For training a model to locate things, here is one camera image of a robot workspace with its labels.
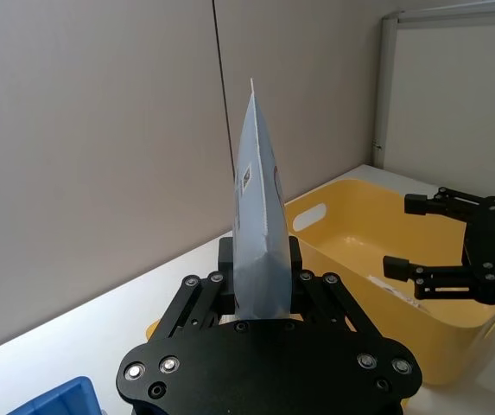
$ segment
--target blue plastic bin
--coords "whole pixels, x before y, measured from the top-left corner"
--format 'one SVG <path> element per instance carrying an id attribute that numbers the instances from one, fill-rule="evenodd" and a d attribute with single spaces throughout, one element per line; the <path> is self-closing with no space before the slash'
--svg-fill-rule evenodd
<path id="1" fill-rule="evenodd" d="M 101 409 L 92 382 L 80 376 L 30 400 L 8 415 L 101 415 Z"/>

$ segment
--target yellow storage basket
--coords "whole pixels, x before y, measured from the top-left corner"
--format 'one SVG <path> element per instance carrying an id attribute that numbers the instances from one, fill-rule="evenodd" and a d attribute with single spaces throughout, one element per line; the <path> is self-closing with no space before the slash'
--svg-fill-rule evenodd
<path id="1" fill-rule="evenodd" d="M 318 188 L 288 203 L 286 215 L 303 267 L 337 272 L 381 333 L 412 351 L 426 383 L 455 380 L 494 328 L 495 306 L 418 301 L 412 283 L 383 274 L 384 255 L 460 265 L 464 223 L 405 214 L 401 195 L 359 180 Z"/>

